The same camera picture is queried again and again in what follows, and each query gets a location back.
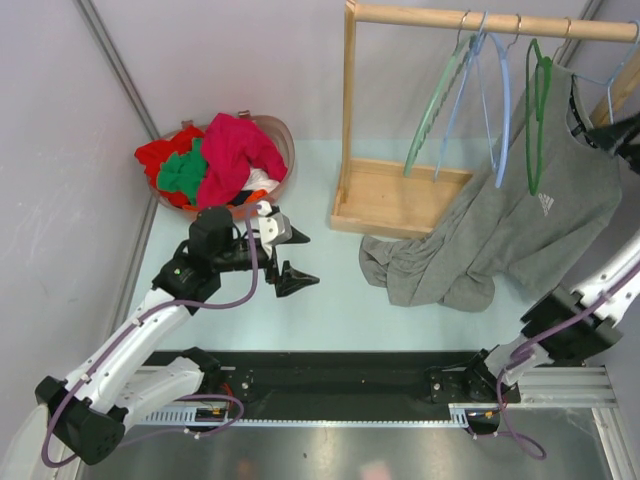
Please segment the light blue wire hanger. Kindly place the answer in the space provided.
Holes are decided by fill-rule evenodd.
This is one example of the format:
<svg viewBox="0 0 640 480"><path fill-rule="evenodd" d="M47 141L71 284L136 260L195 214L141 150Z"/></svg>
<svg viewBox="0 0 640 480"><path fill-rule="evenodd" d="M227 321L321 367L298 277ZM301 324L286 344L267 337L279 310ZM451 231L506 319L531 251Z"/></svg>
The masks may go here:
<svg viewBox="0 0 640 480"><path fill-rule="evenodd" d="M581 74L576 74L576 77L604 89L604 95L591 112L592 125L596 127L612 125L614 115L639 87L639 48L631 48L613 72L604 80Z"/></svg>

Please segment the grey t shirt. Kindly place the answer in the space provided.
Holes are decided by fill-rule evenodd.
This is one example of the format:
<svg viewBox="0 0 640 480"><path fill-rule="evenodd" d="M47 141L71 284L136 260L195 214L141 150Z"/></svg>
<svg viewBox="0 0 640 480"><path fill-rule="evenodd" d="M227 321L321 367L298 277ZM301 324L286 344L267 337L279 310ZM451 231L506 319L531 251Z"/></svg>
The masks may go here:
<svg viewBox="0 0 640 480"><path fill-rule="evenodd" d="M359 262L367 282L395 306L438 303L465 312L490 306L498 274L533 298L549 292L622 198L618 161L572 134L588 120L573 73L553 67L543 132L524 129L524 104L514 110L502 185L484 164L426 237L364 237Z"/></svg>

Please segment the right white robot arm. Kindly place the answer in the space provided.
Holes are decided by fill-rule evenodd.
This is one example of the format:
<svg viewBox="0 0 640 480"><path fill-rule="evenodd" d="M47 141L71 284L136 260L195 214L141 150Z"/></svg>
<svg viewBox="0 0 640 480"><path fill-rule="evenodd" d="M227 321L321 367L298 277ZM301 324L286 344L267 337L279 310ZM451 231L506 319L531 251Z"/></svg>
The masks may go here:
<svg viewBox="0 0 640 480"><path fill-rule="evenodd" d="M511 343L484 351L461 376L463 393L484 401L503 394L527 372L543 365L580 363L621 339L618 324L639 296L639 235L571 289L556 287L521 318Z"/></svg>

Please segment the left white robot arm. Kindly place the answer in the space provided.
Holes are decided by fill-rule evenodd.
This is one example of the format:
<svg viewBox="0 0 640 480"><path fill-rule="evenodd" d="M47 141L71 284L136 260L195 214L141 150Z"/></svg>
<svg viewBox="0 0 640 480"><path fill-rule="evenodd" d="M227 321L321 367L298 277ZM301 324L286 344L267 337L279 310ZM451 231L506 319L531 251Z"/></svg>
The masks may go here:
<svg viewBox="0 0 640 480"><path fill-rule="evenodd" d="M252 220L258 224L250 225ZM200 211L134 313L65 378L47 376L37 385L37 402L48 413L41 447L47 467L63 467L74 459L101 462L132 427L174 401L220 402L230 414L230 420L206 431L187 428L196 439L224 431L243 417L242 401L222 391L220 362L199 348L184 351L142 381L133 376L165 336L198 311L214 309L209 300L226 272L248 271L251 284L243 297L221 304L223 310L247 303L260 278L279 298L318 284L317 277L278 261L277 246L310 240L278 206L259 201L248 208L244 221L241 232L229 209Z"/></svg>

